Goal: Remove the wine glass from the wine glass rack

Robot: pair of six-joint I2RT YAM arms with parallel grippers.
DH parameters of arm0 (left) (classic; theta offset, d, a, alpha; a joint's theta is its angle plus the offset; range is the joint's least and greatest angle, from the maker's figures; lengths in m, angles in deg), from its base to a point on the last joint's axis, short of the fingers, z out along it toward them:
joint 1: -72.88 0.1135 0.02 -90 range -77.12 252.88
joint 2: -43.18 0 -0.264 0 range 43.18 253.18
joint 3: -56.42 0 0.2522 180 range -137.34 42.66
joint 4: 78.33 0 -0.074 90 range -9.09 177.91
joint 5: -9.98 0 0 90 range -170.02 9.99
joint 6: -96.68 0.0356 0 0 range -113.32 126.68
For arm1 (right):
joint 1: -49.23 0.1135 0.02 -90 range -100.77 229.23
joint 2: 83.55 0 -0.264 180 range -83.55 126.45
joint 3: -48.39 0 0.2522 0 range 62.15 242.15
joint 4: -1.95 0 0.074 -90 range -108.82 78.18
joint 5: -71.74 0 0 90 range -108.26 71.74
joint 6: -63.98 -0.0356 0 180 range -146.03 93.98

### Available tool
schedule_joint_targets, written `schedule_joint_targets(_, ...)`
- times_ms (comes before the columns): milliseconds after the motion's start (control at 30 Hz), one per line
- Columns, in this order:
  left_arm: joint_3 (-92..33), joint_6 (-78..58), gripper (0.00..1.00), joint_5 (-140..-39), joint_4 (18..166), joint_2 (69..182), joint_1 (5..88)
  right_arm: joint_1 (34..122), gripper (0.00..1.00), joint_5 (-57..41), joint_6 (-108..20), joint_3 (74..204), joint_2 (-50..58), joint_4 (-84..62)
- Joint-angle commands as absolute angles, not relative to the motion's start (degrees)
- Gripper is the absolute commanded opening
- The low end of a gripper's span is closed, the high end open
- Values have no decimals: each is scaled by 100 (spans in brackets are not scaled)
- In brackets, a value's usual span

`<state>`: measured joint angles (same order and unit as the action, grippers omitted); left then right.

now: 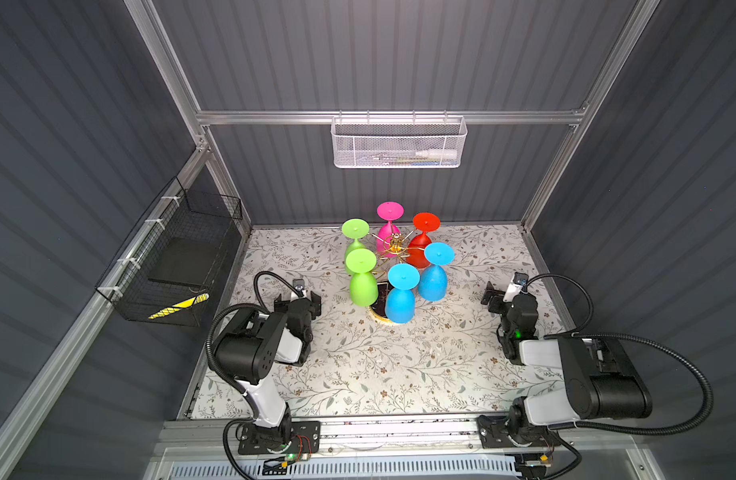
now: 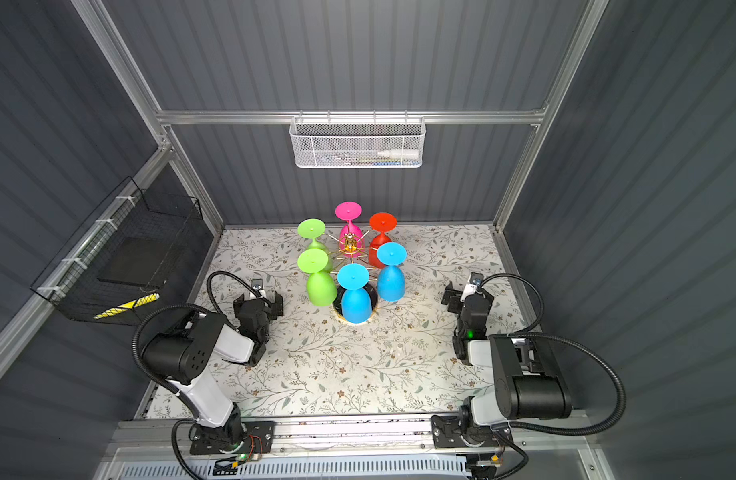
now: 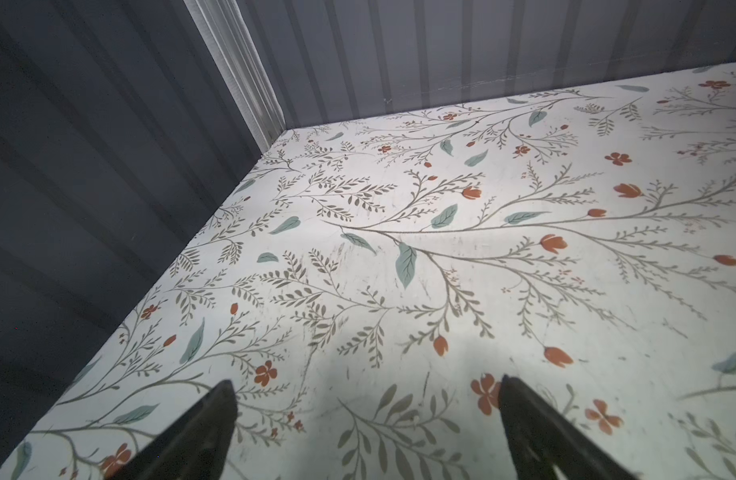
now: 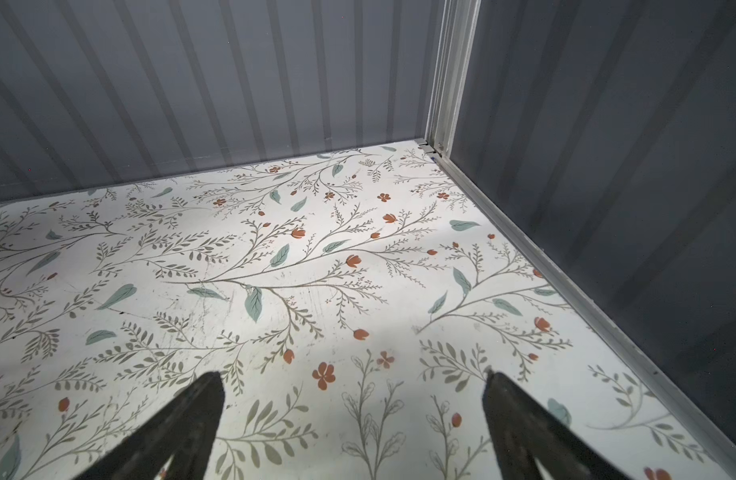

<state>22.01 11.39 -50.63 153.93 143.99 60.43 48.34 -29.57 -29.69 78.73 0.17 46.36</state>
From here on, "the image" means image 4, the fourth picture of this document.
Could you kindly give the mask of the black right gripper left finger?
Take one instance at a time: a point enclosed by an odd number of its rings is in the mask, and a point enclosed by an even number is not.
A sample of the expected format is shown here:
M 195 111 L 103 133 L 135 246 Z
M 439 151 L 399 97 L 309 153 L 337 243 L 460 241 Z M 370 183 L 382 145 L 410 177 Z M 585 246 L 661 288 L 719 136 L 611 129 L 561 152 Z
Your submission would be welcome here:
M 207 372 L 78 475 L 80 479 L 203 479 L 225 404 L 221 374 Z

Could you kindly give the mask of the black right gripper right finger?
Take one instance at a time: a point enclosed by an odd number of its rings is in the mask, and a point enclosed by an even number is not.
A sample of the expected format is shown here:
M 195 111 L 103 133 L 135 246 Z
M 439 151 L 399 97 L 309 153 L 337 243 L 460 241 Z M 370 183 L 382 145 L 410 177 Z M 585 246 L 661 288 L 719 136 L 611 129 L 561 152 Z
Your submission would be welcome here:
M 627 477 L 501 372 L 487 374 L 482 406 L 504 479 Z

